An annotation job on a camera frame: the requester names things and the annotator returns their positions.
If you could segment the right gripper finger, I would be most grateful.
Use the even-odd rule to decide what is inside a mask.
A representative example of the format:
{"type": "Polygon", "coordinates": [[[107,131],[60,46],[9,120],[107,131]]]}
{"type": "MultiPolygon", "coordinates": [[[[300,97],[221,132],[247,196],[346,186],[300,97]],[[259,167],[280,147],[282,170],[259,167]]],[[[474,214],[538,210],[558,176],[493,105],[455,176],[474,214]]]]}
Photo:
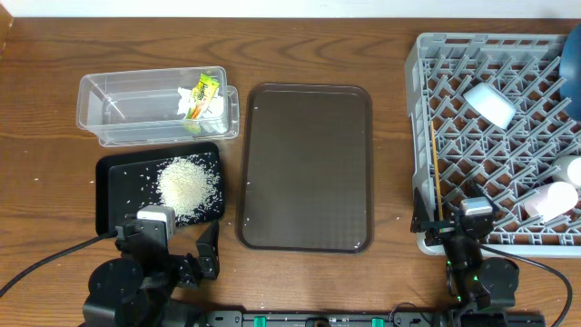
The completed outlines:
{"type": "Polygon", "coordinates": [[[424,203],[419,188],[414,189],[413,201],[413,214],[410,231],[412,233],[424,233],[431,227],[431,221],[429,219],[428,207],[424,203]]]}
{"type": "Polygon", "coordinates": [[[498,206],[493,202],[492,198],[487,194],[483,186],[475,182],[474,180],[469,181],[469,196],[471,198],[485,198],[490,204],[493,212],[498,212],[498,206]]]}

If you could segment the wooden chopstick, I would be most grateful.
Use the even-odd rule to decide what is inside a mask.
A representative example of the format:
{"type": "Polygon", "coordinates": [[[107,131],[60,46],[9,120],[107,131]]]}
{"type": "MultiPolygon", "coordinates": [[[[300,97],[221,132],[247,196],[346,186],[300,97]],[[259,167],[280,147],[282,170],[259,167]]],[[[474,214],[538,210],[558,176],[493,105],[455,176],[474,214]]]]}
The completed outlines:
{"type": "Polygon", "coordinates": [[[430,139],[431,139],[431,148],[432,148],[432,159],[434,165],[434,175],[435,175],[435,189],[436,189],[436,199],[437,199],[437,207],[438,207],[438,218],[439,220],[444,220],[444,213],[443,213],[443,203],[442,203],[442,196],[441,196],[441,188],[440,188],[440,175],[438,169],[438,147],[437,147],[437,138],[436,138],[436,131],[434,128],[433,120],[430,121],[430,139]]]}

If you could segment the white cup pink inside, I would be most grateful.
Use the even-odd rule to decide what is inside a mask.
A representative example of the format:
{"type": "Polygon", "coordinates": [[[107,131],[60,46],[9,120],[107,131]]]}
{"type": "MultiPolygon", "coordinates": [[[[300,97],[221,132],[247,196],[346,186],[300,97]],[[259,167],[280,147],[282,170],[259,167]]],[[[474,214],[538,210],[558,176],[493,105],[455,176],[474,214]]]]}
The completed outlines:
{"type": "Polygon", "coordinates": [[[573,209],[577,201],[578,195],[573,185],[554,182],[536,188],[524,201],[524,207],[531,217],[539,216],[547,222],[573,209]]]}

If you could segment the white cup green inside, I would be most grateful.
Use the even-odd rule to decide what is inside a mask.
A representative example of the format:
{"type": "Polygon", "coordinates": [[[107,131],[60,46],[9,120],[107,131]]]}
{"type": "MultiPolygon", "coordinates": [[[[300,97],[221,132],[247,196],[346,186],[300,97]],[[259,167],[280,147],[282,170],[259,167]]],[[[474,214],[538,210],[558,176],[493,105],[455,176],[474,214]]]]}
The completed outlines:
{"type": "Polygon", "coordinates": [[[553,164],[558,171],[552,175],[555,182],[565,182],[573,185],[576,189],[581,185],[581,157],[566,155],[557,158],[553,164]]]}

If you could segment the light blue rice bowl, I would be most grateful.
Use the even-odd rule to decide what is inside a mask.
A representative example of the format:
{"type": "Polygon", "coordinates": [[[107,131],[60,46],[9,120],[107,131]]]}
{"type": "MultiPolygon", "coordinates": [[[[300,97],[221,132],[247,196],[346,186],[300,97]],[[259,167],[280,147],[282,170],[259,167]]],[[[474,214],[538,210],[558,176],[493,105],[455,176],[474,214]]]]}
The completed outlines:
{"type": "Polygon", "coordinates": [[[480,83],[463,93],[467,103],[493,125],[507,129],[517,108],[498,89],[488,83],[480,83]]]}

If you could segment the white tissue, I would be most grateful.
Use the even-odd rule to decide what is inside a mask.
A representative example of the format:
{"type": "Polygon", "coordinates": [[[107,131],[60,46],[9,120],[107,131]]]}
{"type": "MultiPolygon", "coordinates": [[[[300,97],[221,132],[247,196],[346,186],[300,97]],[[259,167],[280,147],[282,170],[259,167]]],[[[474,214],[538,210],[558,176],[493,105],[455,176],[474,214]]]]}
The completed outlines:
{"type": "Polygon", "coordinates": [[[179,118],[183,119],[206,119],[219,117],[224,112],[224,98],[219,95],[215,95],[208,107],[198,114],[193,115],[193,108],[195,107],[195,101],[192,98],[192,89],[179,88],[178,94],[180,100],[178,102],[177,115],[179,118]]]}

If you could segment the blue plate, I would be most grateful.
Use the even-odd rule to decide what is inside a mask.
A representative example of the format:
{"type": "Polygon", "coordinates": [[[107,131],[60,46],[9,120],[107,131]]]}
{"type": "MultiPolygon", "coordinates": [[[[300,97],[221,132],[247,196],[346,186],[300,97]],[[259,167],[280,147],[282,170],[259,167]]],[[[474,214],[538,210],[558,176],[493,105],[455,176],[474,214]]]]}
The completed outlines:
{"type": "Polygon", "coordinates": [[[571,103],[566,107],[566,114],[580,122],[580,82],[581,82],[581,27],[576,27],[569,33],[560,55],[559,76],[566,79],[559,88],[562,99],[568,98],[571,103]]]}

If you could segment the yellow snack wrapper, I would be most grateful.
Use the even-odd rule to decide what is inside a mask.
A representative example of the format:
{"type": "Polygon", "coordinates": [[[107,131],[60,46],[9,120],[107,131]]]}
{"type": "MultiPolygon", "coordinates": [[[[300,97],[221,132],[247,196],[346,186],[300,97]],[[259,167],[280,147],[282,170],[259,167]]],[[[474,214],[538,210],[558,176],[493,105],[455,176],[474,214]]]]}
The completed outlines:
{"type": "MultiPolygon", "coordinates": [[[[208,107],[212,98],[216,94],[218,95],[220,86],[221,84],[217,79],[207,74],[200,76],[198,84],[192,89],[192,98],[195,101],[195,107],[193,108],[194,116],[197,116],[208,107]]],[[[208,123],[210,119],[213,118],[184,119],[185,123],[183,125],[188,132],[200,134],[202,132],[202,124],[208,123]]]]}

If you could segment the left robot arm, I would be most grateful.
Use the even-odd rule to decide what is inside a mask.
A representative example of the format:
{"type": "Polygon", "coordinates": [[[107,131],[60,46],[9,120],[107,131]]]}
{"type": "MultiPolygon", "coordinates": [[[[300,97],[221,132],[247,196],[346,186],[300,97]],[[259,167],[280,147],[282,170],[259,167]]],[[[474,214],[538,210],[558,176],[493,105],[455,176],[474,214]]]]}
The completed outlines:
{"type": "Polygon", "coordinates": [[[197,240],[196,257],[169,253],[166,223],[126,219],[115,227],[121,256],[101,264],[88,282],[85,326],[205,326],[199,307],[172,298],[178,288],[198,289],[220,272],[217,222],[197,240]]]}

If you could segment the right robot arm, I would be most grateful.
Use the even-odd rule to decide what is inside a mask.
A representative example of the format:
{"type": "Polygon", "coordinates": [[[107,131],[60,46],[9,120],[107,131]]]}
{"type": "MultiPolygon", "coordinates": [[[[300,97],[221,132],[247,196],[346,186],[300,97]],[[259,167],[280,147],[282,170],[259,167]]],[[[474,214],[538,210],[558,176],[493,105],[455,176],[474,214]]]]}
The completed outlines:
{"type": "Polygon", "coordinates": [[[497,207],[472,184],[474,196],[461,202],[449,218],[432,221],[434,213],[421,191],[413,193],[410,230],[429,245],[441,245],[447,257],[448,290],[458,303],[433,315],[432,326],[507,326],[506,309],[516,304],[518,266],[509,259],[484,258],[479,239],[493,231],[497,207]]]}

